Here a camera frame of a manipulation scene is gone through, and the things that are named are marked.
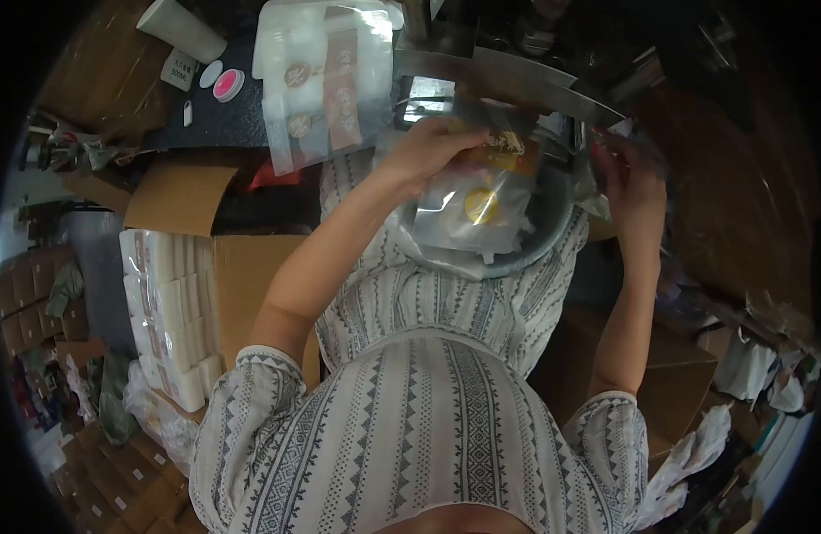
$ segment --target dress sleeve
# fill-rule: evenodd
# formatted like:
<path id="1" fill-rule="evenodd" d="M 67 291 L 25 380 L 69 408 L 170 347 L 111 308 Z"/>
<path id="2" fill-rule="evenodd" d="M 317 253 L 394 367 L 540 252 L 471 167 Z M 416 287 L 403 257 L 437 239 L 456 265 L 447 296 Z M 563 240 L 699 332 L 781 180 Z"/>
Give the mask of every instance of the dress sleeve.
<path id="1" fill-rule="evenodd" d="M 298 365 L 276 348 L 253 345 L 211 392 L 191 456 L 188 493 L 202 523 L 226 532 L 282 422 L 306 391 Z"/>
<path id="2" fill-rule="evenodd" d="M 648 433 L 636 398 L 623 391 L 596 395 L 562 433 L 607 497 L 611 530 L 630 532 L 648 485 Z"/>

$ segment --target woman's left hand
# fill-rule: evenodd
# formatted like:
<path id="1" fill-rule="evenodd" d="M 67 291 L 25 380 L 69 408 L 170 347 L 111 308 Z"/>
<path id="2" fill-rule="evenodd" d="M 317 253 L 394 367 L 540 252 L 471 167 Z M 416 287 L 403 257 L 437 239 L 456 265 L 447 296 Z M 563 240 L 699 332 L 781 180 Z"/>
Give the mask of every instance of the woman's left hand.
<path id="1" fill-rule="evenodd" d="M 386 186 L 398 202 L 419 195 L 431 177 L 458 152 L 487 141 L 488 131 L 452 133 L 448 119 L 423 119 L 414 124 L 368 179 Z"/>

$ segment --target yellow sticker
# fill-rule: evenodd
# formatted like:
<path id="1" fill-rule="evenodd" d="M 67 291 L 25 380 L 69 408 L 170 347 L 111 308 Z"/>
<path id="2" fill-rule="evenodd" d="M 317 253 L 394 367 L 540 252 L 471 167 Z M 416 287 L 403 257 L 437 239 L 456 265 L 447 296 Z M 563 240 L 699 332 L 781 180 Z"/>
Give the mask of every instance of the yellow sticker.
<path id="1" fill-rule="evenodd" d="M 486 224 L 499 213 L 497 193 L 485 187 L 471 190 L 464 200 L 464 211 L 473 226 Z"/>

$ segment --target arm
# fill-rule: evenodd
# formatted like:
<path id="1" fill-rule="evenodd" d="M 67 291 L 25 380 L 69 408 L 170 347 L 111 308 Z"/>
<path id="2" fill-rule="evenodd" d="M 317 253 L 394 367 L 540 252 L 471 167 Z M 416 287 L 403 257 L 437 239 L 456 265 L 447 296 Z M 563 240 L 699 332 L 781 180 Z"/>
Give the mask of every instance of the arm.
<path id="1" fill-rule="evenodd" d="M 256 315 L 250 343 L 276 347 L 301 365 L 309 331 L 386 216 L 422 193 L 458 152 L 486 140 L 487 132 L 449 133 L 445 119 L 416 123 L 279 268 Z"/>
<path id="2" fill-rule="evenodd" d="M 589 398 L 610 390 L 635 396 L 642 384 L 666 213 L 665 183 L 653 170 L 651 157 L 624 138 L 604 137 L 606 147 L 595 145 L 593 156 L 607 178 L 609 211 L 624 260 L 624 285 L 597 345 Z"/>

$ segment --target stack of tissue packs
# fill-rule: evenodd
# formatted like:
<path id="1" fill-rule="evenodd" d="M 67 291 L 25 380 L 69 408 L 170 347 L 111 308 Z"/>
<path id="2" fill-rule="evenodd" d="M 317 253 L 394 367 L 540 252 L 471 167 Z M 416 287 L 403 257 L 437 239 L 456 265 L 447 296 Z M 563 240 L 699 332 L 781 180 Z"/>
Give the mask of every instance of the stack of tissue packs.
<path id="1" fill-rule="evenodd" d="M 140 367 L 152 388 L 195 412 L 222 372 L 211 239 L 130 229 L 120 251 Z"/>

